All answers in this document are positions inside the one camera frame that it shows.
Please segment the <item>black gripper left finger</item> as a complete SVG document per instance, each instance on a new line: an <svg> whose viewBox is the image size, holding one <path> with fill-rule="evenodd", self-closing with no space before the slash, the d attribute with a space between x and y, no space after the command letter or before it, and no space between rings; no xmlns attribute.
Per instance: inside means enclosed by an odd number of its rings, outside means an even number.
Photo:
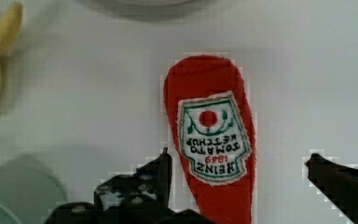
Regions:
<svg viewBox="0 0 358 224"><path fill-rule="evenodd" d="M93 203L66 203L45 224L215 224L200 213L169 208L172 157L168 149L132 175L116 175L99 185Z"/></svg>

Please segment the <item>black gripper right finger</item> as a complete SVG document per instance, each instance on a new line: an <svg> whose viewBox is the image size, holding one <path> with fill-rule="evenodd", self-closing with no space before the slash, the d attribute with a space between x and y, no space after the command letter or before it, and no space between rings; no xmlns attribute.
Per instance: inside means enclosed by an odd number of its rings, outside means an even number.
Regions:
<svg viewBox="0 0 358 224"><path fill-rule="evenodd" d="M358 169L334 163L318 153L305 162L308 180L353 224L358 224Z"/></svg>

